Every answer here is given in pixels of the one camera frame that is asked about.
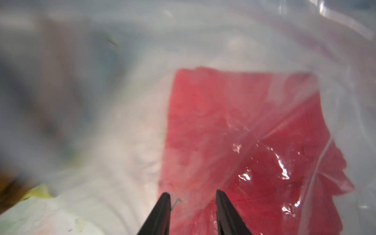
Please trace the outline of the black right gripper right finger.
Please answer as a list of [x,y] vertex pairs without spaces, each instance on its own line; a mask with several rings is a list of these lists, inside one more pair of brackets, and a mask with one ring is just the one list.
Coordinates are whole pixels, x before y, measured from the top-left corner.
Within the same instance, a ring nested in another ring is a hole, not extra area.
[[252,235],[225,192],[216,191],[215,204],[219,235]]

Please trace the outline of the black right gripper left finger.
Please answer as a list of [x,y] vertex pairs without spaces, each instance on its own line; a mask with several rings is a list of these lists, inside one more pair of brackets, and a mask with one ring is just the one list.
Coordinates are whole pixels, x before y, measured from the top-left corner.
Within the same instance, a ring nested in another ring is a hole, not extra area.
[[162,193],[137,235],[169,235],[171,216],[170,194]]

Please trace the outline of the red garment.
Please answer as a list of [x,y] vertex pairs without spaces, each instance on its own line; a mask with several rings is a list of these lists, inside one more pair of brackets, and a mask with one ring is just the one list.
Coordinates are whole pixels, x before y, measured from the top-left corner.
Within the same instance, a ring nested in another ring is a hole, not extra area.
[[255,235],[338,235],[346,166],[314,74],[177,71],[159,181],[181,200],[172,235],[217,234],[217,190]]

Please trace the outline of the clear plastic vacuum bag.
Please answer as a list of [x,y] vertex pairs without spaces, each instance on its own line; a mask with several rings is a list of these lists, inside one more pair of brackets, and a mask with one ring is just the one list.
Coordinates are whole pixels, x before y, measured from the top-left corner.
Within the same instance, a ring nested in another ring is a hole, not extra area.
[[375,234],[375,1],[1,1],[1,173],[55,196],[17,202],[1,234],[137,235],[175,75],[196,68],[314,74],[354,186],[339,235]]

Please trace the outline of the neon yellow garment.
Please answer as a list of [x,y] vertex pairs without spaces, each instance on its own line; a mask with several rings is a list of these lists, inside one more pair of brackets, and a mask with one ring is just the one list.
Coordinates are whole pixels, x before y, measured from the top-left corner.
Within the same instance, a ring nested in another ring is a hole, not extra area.
[[27,200],[31,197],[37,197],[42,199],[55,198],[55,196],[51,193],[49,187],[45,184],[38,185],[27,191],[21,198],[21,201]]

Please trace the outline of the brown garment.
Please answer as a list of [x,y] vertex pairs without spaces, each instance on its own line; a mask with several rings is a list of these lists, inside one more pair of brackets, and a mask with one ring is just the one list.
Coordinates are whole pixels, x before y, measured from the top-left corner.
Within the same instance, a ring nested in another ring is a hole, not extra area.
[[1,173],[1,214],[19,202],[28,189],[24,174],[8,176]]

